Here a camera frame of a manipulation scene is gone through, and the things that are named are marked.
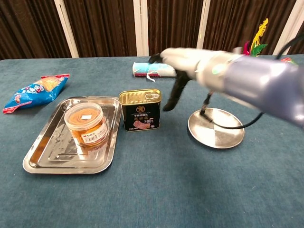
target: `can lid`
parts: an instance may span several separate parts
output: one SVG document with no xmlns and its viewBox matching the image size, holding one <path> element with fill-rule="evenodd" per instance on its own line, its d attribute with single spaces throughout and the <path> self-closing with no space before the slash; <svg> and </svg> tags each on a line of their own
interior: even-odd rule
<svg viewBox="0 0 304 228">
<path fill-rule="evenodd" d="M 70 108 L 65 114 L 65 122 L 69 129 L 83 131 L 95 127 L 103 118 L 100 105 L 87 102 Z"/>
<path fill-rule="evenodd" d="M 122 105 L 158 103 L 161 98 L 162 94 L 158 89 L 124 91 L 119 94 L 119 102 Z"/>
</svg>

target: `table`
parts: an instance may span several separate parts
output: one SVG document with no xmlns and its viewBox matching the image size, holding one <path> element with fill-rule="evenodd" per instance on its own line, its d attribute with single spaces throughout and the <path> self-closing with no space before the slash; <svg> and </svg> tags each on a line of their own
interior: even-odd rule
<svg viewBox="0 0 304 228">
<path fill-rule="evenodd" d="M 304 64 L 304 55 L 290 56 Z M 0 61 L 0 106 L 42 75 L 70 73 L 59 97 L 41 107 L 0 114 L 0 227 L 259 228 L 304 224 L 304 133 L 264 115 L 230 150 L 196 142 L 188 117 L 207 89 L 190 82 L 157 130 L 129 133 L 121 121 L 114 160 L 94 175 L 29 174 L 22 160 L 57 104 L 71 96 L 118 96 L 157 88 L 162 107 L 174 79 L 132 76 L 147 57 Z M 244 124 L 258 113 L 214 95 L 210 106 Z"/>
</svg>

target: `stainless steel tray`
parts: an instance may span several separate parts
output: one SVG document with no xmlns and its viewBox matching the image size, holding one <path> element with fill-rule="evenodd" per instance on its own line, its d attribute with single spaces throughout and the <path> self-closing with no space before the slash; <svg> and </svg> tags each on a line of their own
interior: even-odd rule
<svg viewBox="0 0 304 228">
<path fill-rule="evenodd" d="M 66 127 L 66 111 L 83 102 L 95 102 L 103 109 L 109 134 L 100 145 L 76 145 Z M 113 159 L 121 113 L 117 97 L 71 97 L 62 101 L 25 156 L 23 168 L 30 173 L 53 174 L 89 174 L 105 170 Z"/>
</svg>

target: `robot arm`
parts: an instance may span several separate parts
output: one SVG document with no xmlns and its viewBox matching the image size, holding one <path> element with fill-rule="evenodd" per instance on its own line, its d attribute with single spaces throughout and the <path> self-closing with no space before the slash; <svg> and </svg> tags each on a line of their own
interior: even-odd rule
<svg viewBox="0 0 304 228">
<path fill-rule="evenodd" d="M 189 80 L 304 127 L 304 67 L 224 51 L 168 48 L 159 61 L 177 71 L 164 111 L 177 104 Z"/>
</svg>

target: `black cable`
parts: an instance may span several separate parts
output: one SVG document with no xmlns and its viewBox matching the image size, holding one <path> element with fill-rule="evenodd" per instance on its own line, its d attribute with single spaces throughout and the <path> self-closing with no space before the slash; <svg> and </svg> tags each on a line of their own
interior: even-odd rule
<svg viewBox="0 0 304 228">
<path fill-rule="evenodd" d="M 284 47 L 282 47 L 282 49 L 280 50 L 279 54 L 277 54 L 277 56 L 275 57 L 275 59 L 280 59 L 282 54 L 288 49 L 290 48 L 292 45 L 296 44 L 297 42 L 301 41 L 301 40 L 304 40 L 304 34 L 301 34 L 295 38 L 293 38 L 292 40 L 290 40 L 287 44 L 284 45 Z M 207 119 L 209 122 L 213 123 L 214 125 L 216 126 L 219 126 L 221 128 L 225 128 L 225 129 L 243 129 L 243 128 L 246 128 L 246 127 L 249 127 L 251 125 L 253 125 L 256 121 L 258 121 L 262 115 L 264 114 L 263 112 L 260 112 L 256 118 L 254 118 L 252 121 L 250 121 L 249 123 L 247 124 L 244 124 L 244 125 L 241 125 L 241 126 L 237 126 L 237 127 L 226 127 L 226 126 L 222 126 L 222 125 L 219 125 L 215 122 L 213 122 L 213 120 L 211 118 L 209 118 L 206 114 L 205 114 L 205 110 L 207 108 L 207 104 L 209 104 L 209 100 L 211 98 L 211 95 L 212 93 L 208 93 L 208 96 L 207 98 L 205 99 L 204 101 L 204 105 L 200 111 L 200 115 L 203 116 L 205 119 Z"/>
</svg>

